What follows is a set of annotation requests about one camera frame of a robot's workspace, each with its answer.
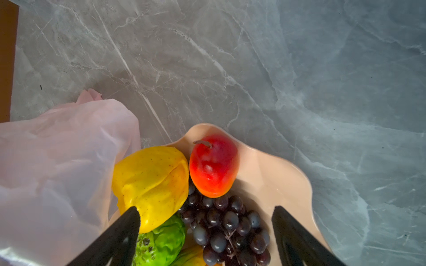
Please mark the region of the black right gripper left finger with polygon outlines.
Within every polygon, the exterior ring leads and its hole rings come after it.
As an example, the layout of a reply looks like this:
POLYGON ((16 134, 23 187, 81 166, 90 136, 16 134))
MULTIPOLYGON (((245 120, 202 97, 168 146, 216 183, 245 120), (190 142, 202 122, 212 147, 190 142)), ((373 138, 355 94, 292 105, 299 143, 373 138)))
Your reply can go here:
POLYGON ((139 235, 140 216, 136 207, 124 212, 69 266, 130 266, 139 235))

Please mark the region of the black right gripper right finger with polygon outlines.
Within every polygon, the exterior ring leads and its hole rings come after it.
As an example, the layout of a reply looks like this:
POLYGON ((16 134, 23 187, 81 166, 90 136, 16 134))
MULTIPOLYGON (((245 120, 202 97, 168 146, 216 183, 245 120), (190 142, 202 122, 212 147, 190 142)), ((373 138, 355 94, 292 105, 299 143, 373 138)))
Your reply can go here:
POLYGON ((271 221, 283 266, 345 266, 282 206, 271 221))

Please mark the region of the green apple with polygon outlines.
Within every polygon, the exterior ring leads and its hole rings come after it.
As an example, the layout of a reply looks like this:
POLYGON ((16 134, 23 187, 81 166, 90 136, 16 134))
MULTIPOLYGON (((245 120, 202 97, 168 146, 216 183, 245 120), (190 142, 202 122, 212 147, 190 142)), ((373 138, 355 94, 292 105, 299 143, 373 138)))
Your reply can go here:
POLYGON ((156 229, 142 233, 136 241, 133 266, 168 266, 178 256, 186 238, 186 227, 178 215, 156 229))

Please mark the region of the pink printed plastic bag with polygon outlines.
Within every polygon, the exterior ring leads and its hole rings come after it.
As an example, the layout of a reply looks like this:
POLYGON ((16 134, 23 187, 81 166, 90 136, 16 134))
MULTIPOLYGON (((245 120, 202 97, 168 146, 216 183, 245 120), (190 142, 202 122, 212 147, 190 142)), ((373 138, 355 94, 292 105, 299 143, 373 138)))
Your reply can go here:
POLYGON ((139 122, 94 90, 1 124, 1 264, 64 266, 108 227, 113 168, 140 149, 139 122))

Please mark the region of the red yellow apple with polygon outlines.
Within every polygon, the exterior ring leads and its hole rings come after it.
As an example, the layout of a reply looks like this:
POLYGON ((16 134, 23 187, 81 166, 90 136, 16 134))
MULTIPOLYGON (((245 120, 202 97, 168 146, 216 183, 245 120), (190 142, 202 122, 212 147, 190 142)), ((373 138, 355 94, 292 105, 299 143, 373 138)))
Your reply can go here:
POLYGON ((218 198, 228 193, 239 167, 239 150, 229 137, 213 134, 194 141, 189 162, 190 176, 202 195, 218 198))

